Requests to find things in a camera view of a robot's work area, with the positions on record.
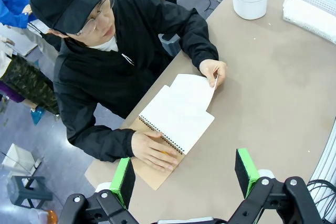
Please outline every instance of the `cap brim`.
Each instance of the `cap brim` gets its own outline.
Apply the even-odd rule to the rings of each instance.
[[[73,0],[57,21],[54,29],[68,34],[80,32],[99,1],[101,0]]]

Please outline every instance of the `spiral binding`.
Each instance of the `spiral binding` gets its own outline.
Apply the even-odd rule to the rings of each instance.
[[[146,124],[152,130],[154,130],[154,131],[160,131],[160,129],[158,129],[154,124],[152,124],[150,121],[148,121],[143,116],[139,115],[139,119],[141,120],[141,122],[143,122],[144,124]],[[172,141],[167,135],[165,135],[163,133],[163,135],[161,136],[161,138],[163,140],[165,140],[171,147],[173,147],[175,150],[177,150],[180,154],[183,154],[184,150],[180,146],[178,146],[174,141]]]

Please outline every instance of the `floor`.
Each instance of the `floor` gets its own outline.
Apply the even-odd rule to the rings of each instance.
[[[218,5],[215,0],[177,0],[178,4],[190,9],[195,7],[200,15],[207,18]],[[38,49],[27,57],[30,61],[38,60],[43,73],[49,78],[53,75],[53,66]],[[104,124],[112,129],[118,128],[123,119],[98,106],[95,111],[97,124]],[[70,145],[66,138],[66,129],[61,120],[55,121],[53,115],[46,113],[37,126],[33,125],[29,108],[22,104],[9,102],[4,114],[0,114],[0,151],[6,153],[12,143],[32,152],[34,158],[43,162],[35,175],[46,179],[46,186],[54,193],[53,201],[46,202],[43,209],[54,210],[60,215],[67,197],[81,193],[89,197],[94,188],[87,182],[84,172],[92,157]],[[13,206],[8,199],[6,184],[8,171],[0,169],[0,220],[1,223],[30,223],[28,209]]]

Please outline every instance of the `hand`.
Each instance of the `hand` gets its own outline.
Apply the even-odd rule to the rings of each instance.
[[[216,88],[225,80],[226,63],[218,60],[203,60],[199,65],[199,70],[208,79],[213,88],[218,75]]]
[[[10,44],[12,46],[15,46],[15,43],[12,40],[10,40],[10,39],[7,39],[6,43],[8,43],[8,44]]]
[[[22,13],[28,13],[28,15],[32,14],[33,11],[32,11],[31,6],[30,5],[26,5],[25,8],[23,8]]]
[[[159,138],[162,132],[148,131],[144,133],[135,132],[132,136],[131,146],[133,154],[138,159],[144,161],[151,167],[164,172],[166,169],[173,170],[171,164],[177,165],[177,159],[170,155],[176,156],[176,151],[168,146],[160,144],[149,137]]]

